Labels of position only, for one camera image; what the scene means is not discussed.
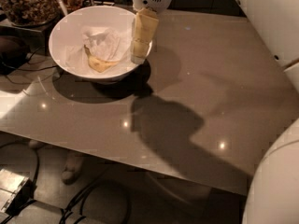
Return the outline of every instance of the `white plate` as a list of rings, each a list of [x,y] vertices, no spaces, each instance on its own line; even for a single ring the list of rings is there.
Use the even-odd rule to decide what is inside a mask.
[[[93,82],[110,83],[117,82],[138,67],[132,63],[130,54],[115,66],[99,73],[87,64],[84,59],[73,59],[68,63],[67,52],[69,49],[80,50],[84,43],[81,29],[83,27],[109,27],[119,33],[132,31],[135,14],[118,7],[85,7],[74,11],[62,18],[53,28],[50,34],[49,49],[53,60],[65,71],[77,77],[82,77]],[[132,33],[127,33],[132,40]]]

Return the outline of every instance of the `table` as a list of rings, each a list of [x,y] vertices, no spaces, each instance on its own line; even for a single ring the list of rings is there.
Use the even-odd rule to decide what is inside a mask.
[[[34,56],[23,69],[53,65]],[[114,86],[58,68],[0,77],[0,130],[247,195],[299,95],[246,18],[167,10]]]

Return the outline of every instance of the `jar of nuts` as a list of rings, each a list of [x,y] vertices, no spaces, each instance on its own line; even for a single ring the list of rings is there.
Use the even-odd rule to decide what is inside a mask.
[[[0,0],[0,5],[12,25],[38,26],[59,15],[55,0]]]

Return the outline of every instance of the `foot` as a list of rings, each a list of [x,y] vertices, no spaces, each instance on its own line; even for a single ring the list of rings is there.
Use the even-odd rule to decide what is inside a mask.
[[[39,141],[36,141],[36,140],[33,140],[33,139],[31,139],[28,143],[28,147],[31,148],[31,149],[38,149],[38,148],[41,148],[45,145],[46,145],[45,143],[39,142]]]
[[[68,151],[66,156],[65,168],[62,173],[62,180],[66,185],[73,184],[77,181],[81,167],[84,161],[82,153],[76,151]]]

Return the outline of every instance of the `black object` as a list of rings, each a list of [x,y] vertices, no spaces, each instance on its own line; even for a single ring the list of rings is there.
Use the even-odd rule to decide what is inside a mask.
[[[30,47],[16,36],[0,36],[0,74],[7,75],[27,62]]]

